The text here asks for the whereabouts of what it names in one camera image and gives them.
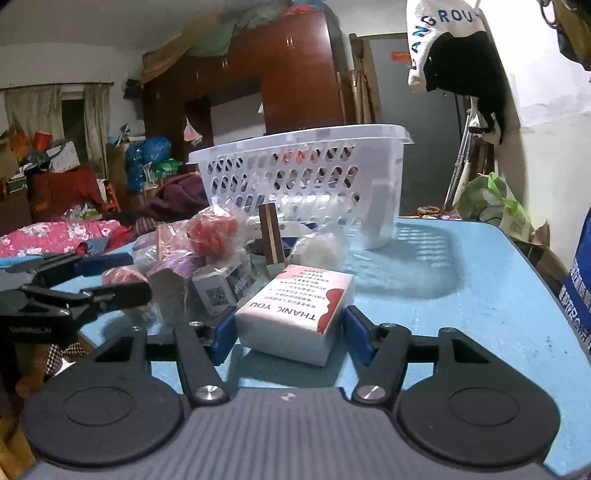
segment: blue table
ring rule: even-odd
[[[355,304],[375,323],[395,322],[431,336],[441,327],[456,327],[474,338],[558,404],[561,427],[547,464],[563,474],[588,463],[591,367],[558,304],[523,256],[500,230],[481,223],[401,220],[395,237],[382,249],[352,255],[347,270],[356,275]],[[98,282],[99,277],[77,278],[58,288],[74,292]],[[101,344],[130,324],[126,316],[111,313],[82,331]],[[350,395],[356,368],[341,340],[325,368],[237,344],[218,371],[231,389],[337,385]],[[175,364],[155,363],[152,371],[180,392]],[[410,365],[404,387],[431,371],[431,365]]]

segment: gray door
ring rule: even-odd
[[[378,79],[382,117],[386,124],[406,127],[414,145],[404,151],[401,215],[417,207],[442,207],[460,148],[461,133],[452,93],[413,93],[408,64],[394,61],[393,52],[408,52],[406,40],[370,40]]]

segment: red sticker on door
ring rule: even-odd
[[[407,51],[393,51],[392,61],[401,61],[404,63],[411,63],[410,53]]]

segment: brown cabinet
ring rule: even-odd
[[[341,98],[347,103],[352,95],[339,93],[349,84],[339,83],[336,75],[347,71],[340,31],[324,11],[293,15],[241,32],[223,57],[185,55],[148,82],[143,92],[146,133],[166,136],[173,155],[186,160],[191,149],[183,142],[185,117],[205,130],[199,148],[212,146],[211,126],[204,124],[209,112],[197,111],[208,108],[209,101],[200,99],[252,79],[260,86],[267,134],[351,123],[352,105],[343,110]]]

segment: white plastic basket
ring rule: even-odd
[[[338,222],[355,248],[392,238],[404,145],[399,125],[347,125],[251,138],[192,152],[207,198],[248,215],[275,202],[285,219]]]

